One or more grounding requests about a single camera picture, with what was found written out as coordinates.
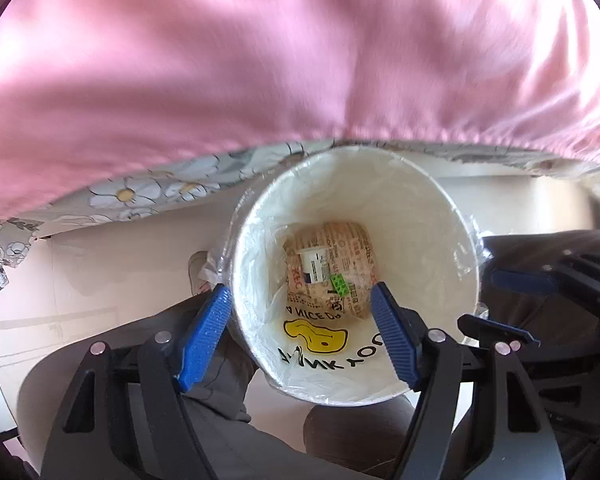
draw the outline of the gray pants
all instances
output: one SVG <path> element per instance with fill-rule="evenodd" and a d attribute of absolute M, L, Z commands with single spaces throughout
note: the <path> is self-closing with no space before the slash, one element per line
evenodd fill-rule
<path fill-rule="evenodd" d="M 600 253 L 600 231 L 491 237 L 486 245 L 494 254 L 488 270 L 537 270 L 557 260 L 564 249 Z M 32 412 L 35 405 L 38 414 L 37 420 L 20 426 L 34 464 L 40 465 L 35 457 L 42 456 L 43 448 L 31 447 L 36 442 L 46 442 L 64 390 L 91 343 L 105 340 L 112 348 L 140 344 L 159 330 L 175 326 L 183 312 L 199 308 L 204 299 L 197 296 L 156 316 L 77 342 L 38 364 L 20 394 L 20 402 L 26 404 L 27 393 L 31 393 L 32 406 L 27 411 Z M 521 326 L 546 344 L 571 342 L 589 335 L 597 322 L 591 314 L 559 298 L 533 298 L 484 285 L 481 299 L 489 307 L 491 319 Z M 405 398 L 364 408 L 317 406 L 304 425 L 308 453 L 303 454 L 248 424 L 250 417 L 243 402 L 255 370 L 251 358 L 225 332 L 205 379 L 184 397 L 187 414 L 220 480 L 368 479 L 369 474 L 384 478 L 390 472 L 413 414 Z M 42 405 L 40 391 L 47 393 Z M 462 455 L 467 429 L 468 423 L 463 421 L 454 433 L 445 469 L 450 478 Z M 33 439 L 34 433 L 38 434 L 37 439 Z M 589 444 L 561 433 L 557 433 L 557 438 L 567 470 L 572 472 L 586 455 Z"/>

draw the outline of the white label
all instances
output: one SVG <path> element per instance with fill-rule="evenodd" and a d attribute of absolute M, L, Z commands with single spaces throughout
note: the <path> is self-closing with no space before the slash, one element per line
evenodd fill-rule
<path fill-rule="evenodd" d="M 310 248 L 298 251 L 302 260 L 302 273 L 305 283 L 326 282 L 330 277 L 327 263 L 327 249 Z"/>

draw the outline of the shoe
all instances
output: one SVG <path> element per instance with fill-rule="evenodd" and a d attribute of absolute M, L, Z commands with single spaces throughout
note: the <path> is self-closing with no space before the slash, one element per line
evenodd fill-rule
<path fill-rule="evenodd" d="M 207 251 L 198 251 L 189 258 L 189 283 L 194 296 L 211 290 L 211 283 L 198 277 L 202 266 L 206 264 L 206 254 Z"/>

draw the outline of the clear plastic liner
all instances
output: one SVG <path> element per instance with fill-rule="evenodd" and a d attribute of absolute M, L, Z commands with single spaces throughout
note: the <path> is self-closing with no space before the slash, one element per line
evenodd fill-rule
<path fill-rule="evenodd" d="M 231 288 L 230 330 L 272 386 L 333 406 L 390 399 L 408 387 L 395 376 L 372 317 L 318 320 L 287 309 L 283 244 L 299 228 L 325 221 L 364 226 L 378 278 L 398 304 L 457 340 L 456 319 L 477 303 L 478 264 L 484 261 L 476 253 L 484 254 L 478 230 L 407 159 L 350 146 L 254 179 L 226 237 L 210 251 L 199 276 Z M 320 352 L 320 338 L 330 343 L 326 352 Z"/>

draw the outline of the blue rubber tip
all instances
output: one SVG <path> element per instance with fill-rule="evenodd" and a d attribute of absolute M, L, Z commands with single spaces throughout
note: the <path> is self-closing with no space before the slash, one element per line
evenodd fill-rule
<path fill-rule="evenodd" d="M 405 332 L 402 322 L 394 311 L 395 308 L 400 307 L 395 303 L 386 285 L 384 283 L 374 285 L 371 289 L 371 313 L 389 352 L 395 374 L 411 388 L 416 388 L 420 381 L 420 373 L 416 366 L 418 350 Z"/>
<path fill-rule="evenodd" d="M 187 330 L 186 341 L 181 346 L 182 368 L 177 377 L 183 392 L 188 391 L 205 376 L 224 327 L 229 321 L 231 305 L 229 289 L 224 285 L 216 286 Z"/>

